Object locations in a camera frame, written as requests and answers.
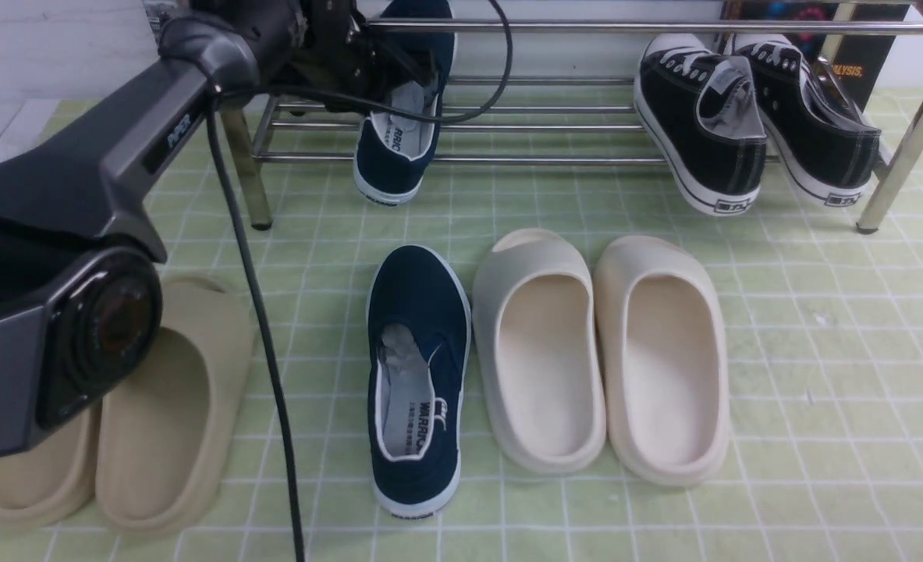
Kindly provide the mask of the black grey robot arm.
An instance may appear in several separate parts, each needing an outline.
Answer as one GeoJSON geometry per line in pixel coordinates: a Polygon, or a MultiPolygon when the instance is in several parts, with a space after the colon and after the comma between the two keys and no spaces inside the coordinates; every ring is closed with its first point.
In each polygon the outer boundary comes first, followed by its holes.
{"type": "Polygon", "coordinates": [[[158,60],[36,148],[0,163],[0,458],[119,386],[157,338],[166,249],[147,193],[221,106],[301,94],[364,113],[434,84],[354,1],[187,1],[158,60]]]}

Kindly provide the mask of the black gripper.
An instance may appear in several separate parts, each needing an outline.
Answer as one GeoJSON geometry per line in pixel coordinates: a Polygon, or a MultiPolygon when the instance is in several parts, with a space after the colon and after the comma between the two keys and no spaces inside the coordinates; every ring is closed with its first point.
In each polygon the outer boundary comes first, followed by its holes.
{"type": "Polygon", "coordinates": [[[438,84],[434,52],[402,47],[369,26],[354,1],[301,1],[304,42],[277,73],[277,89],[304,94],[334,113],[365,116],[390,105],[394,89],[410,82],[438,84]]]}

